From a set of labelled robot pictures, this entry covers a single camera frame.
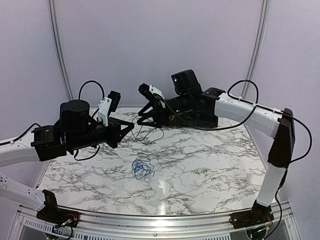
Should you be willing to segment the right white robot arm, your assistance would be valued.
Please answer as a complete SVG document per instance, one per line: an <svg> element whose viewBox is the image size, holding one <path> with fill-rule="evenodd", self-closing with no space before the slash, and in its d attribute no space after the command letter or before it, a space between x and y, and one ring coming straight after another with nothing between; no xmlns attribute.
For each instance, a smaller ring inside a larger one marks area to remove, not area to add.
<svg viewBox="0 0 320 240"><path fill-rule="evenodd" d="M218 119L233 120L247 125L273 139L268 154L268 167L255 207L248 212L247 219L258 224L267 216L267 209L277 195L281 181L291 161L295 145L293 112L286 108L280 111L261 106L257 101L236 97L219 88L202 90L195 72L184 70L171 75L176 97L166 99L154 85L142 83L138 91L148 103L138 112L140 126L168 127L173 121L202 131L219 131Z"/></svg>

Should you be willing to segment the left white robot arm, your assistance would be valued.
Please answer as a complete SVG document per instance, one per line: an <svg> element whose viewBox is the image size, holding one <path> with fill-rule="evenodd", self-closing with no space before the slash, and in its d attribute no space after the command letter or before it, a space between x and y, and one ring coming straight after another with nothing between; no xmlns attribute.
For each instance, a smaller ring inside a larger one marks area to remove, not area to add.
<svg viewBox="0 0 320 240"><path fill-rule="evenodd" d="M1 167L24 162L45 162L88 147L106 143L117 148L133 129L132 122L111 117L117 100L105 97L97 108L97 117L90 116L90 105L84 100L71 100L60 105L60 117L54 125L33 124L22 135L0 144Z"/></svg>

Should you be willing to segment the black compartment tray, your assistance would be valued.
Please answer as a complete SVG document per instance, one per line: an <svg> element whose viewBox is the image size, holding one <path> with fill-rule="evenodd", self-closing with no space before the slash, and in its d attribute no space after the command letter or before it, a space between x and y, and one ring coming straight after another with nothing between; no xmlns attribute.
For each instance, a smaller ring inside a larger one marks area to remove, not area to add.
<svg viewBox="0 0 320 240"><path fill-rule="evenodd" d="M215 115L207 115L203 112L187 112L179 115L188 124L202 128L213 129L218 127L219 118ZM176 116L169 117L168 125L170 127L184 128L189 125Z"/></svg>

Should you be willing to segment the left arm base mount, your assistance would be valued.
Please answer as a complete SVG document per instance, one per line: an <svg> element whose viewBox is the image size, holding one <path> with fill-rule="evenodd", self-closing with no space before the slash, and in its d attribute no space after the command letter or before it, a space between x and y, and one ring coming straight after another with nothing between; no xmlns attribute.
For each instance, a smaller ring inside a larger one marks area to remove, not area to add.
<svg viewBox="0 0 320 240"><path fill-rule="evenodd" d="M36 217L40 220L50 222L59 226L67 222L68 227L76 228L80 213L78 211L58 207L56 196L49 190L42 190L44 194L44 207L37 211Z"/></svg>

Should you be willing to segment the aluminium front rail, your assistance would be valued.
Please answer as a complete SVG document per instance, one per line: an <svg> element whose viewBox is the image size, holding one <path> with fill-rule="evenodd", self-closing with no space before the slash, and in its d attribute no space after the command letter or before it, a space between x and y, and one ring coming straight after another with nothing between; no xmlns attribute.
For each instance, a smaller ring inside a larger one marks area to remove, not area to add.
<svg viewBox="0 0 320 240"><path fill-rule="evenodd" d="M63 207L73 226L58 227L20 206L10 240L299 240L287 201L273 203L271 217L254 225L244 221L249 209L183 216L112 214Z"/></svg>

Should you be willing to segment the left aluminium frame post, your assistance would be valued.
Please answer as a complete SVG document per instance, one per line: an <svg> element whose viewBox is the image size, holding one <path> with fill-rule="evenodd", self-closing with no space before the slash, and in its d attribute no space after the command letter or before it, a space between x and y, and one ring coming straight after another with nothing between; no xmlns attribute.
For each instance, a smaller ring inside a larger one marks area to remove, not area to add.
<svg viewBox="0 0 320 240"><path fill-rule="evenodd" d="M49 14L54 49L57 57L57 63L60 70L60 75L62 78L62 83L64 86L66 97L70 101L74 99L74 94L72 91L71 82L69 80L69 75L68 75L67 67L65 64L63 48L62 48L61 39L60 39L56 3L55 3L55 0L48 0L47 3L48 3L48 14Z"/></svg>

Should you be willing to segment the aluminium frame post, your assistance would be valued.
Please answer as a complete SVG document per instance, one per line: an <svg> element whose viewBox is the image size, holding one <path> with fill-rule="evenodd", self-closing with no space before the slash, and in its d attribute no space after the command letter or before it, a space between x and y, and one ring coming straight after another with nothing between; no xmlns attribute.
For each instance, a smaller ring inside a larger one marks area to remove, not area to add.
<svg viewBox="0 0 320 240"><path fill-rule="evenodd" d="M257 32L255 36L255 42L253 46L253 51L251 55L251 59L249 62L248 70L246 73L246 79L252 81L255 74L256 65L258 62L258 58L262 49L264 35L267 27L267 17L268 17L268 10L269 10L270 1L263 0L261 2L260 14L259 14L259 21Z"/></svg>
<svg viewBox="0 0 320 240"><path fill-rule="evenodd" d="M72 91L71 82L69 80L69 75L68 75L67 67L65 64L63 48L62 48L61 39L60 39L56 3L55 3L55 0L48 0L47 3L48 3L48 14L49 14L54 49L57 57L57 63L60 70L60 75L62 78L62 83L64 86L66 97L70 101L74 99L74 94Z"/></svg>

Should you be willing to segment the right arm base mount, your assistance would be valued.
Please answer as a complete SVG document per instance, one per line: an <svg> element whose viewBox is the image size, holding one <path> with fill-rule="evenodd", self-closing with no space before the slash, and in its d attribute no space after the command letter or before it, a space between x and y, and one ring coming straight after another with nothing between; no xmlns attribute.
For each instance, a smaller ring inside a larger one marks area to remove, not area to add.
<svg viewBox="0 0 320 240"><path fill-rule="evenodd" d="M271 205L264 206L255 200L249 210L232 213L229 223L233 225L234 229L240 229L269 223L274 219Z"/></svg>

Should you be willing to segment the right aluminium frame post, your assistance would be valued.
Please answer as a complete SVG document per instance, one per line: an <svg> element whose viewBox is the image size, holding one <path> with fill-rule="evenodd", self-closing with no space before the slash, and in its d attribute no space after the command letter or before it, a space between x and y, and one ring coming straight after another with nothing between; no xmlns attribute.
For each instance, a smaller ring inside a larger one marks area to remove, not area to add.
<svg viewBox="0 0 320 240"><path fill-rule="evenodd" d="M259 21L257 32L255 36L255 42L253 46L253 51L251 55L251 59L249 62L248 70L246 73L246 79L252 81L255 74L256 65L258 62L258 58L262 49L264 35L267 27L267 17L268 17L268 10L269 10L270 1L263 0L261 2L260 14L259 14Z"/></svg>

